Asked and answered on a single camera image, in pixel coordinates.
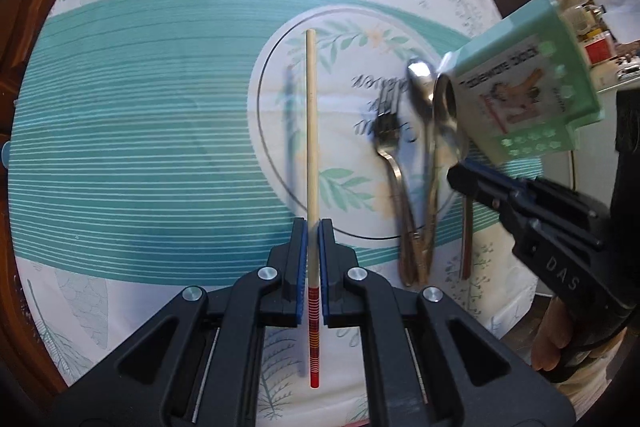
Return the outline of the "right hand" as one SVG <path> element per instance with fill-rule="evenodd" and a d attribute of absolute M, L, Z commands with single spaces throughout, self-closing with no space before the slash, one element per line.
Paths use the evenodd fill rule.
<path fill-rule="evenodd" d="M 561 351 L 570 343 L 570 316 L 566 306 L 554 297 L 532 344 L 532 367 L 535 371 L 551 371 L 559 364 Z"/>

